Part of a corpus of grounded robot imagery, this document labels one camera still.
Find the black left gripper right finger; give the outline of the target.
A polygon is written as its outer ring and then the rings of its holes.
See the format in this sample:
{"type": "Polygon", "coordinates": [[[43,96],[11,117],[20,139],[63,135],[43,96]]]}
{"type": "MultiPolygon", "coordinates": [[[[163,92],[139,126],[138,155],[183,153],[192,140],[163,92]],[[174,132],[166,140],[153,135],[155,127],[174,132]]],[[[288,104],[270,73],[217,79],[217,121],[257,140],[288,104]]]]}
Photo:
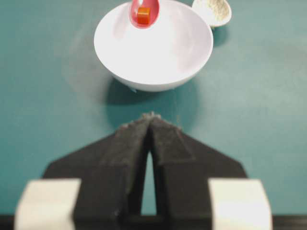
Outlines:
{"type": "Polygon", "coordinates": [[[203,223],[212,214],[208,179],[246,178],[242,164],[150,115],[157,212],[171,223],[203,223]]]}

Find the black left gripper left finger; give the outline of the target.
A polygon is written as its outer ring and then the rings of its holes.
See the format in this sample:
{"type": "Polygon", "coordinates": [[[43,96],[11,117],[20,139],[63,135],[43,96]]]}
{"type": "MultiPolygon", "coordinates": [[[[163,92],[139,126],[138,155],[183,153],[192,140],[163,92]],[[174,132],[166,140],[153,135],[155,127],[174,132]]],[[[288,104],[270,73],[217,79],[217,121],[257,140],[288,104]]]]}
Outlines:
{"type": "Polygon", "coordinates": [[[72,219],[78,230],[119,230],[142,208],[151,114],[51,162],[43,179],[79,178],[72,219]]]}

